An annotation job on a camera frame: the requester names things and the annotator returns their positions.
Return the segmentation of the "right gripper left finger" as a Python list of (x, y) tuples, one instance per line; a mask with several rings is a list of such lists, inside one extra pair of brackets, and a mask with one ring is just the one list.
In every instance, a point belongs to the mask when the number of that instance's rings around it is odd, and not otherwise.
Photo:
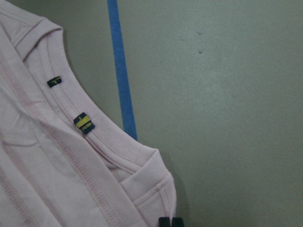
[(171, 222), (169, 217), (160, 217), (158, 219), (158, 227), (171, 227)]

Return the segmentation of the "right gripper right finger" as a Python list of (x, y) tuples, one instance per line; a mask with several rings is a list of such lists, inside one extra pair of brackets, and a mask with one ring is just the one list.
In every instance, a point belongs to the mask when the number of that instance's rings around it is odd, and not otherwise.
[(185, 227), (184, 220), (181, 217), (173, 217), (172, 218), (172, 227)]

